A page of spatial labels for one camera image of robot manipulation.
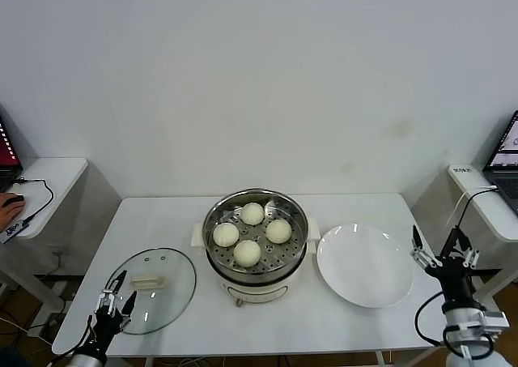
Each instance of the glass lid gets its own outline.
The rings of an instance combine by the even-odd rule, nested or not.
[[[173,248],[145,250],[117,268],[106,288],[127,271],[118,293],[117,307],[137,291],[131,322],[122,330],[130,335],[157,331],[176,320],[187,308],[196,288],[196,271],[187,256]]]

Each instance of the pot handle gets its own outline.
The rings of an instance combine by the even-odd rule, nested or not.
[[[318,242],[321,239],[321,231],[318,229],[318,223],[312,217],[308,217],[308,252],[316,254]]]
[[[191,251],[196,256],[205,254],[205,244],[203,244],[202,224],[195,224],[193,235],[191,236]]]

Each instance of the person's hand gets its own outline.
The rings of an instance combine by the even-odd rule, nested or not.
[[[0,232],[7,228],[11,221],[14,220],[25,207],[25,201],[17,201],[3,207],[6,200],[14,197],[16,197],[16,194],[0,193]]]

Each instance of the steamed bun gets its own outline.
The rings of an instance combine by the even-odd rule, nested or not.
[[[240,218],[245,224],[258,225],[265,218],[265,210],[258,203],[247,203],[241,209]]]
[[[266,227],[266,238],[275,244],[282,244],[291,237],[291,226],[286,220],[274,220]]]
[[[234,249],[234,259],[242,267],[251,267],[261,259],[261,247],[251,240],[242,241]]]
[[[234,224],[222,223],[214,229],[212,238],[216,245],[220,247],[230,247],[240,238],[240,231],[237,230]]]

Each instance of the laptop screen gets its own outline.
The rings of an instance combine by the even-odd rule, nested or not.
[[[0,120],[0,167],[16,167],[20,166],[18,156],[7,136],[3,122]]]
[[[518,166],[518,110],[512,116],[509,126],[503,133],[499,145],[487,168],[515,168]]]

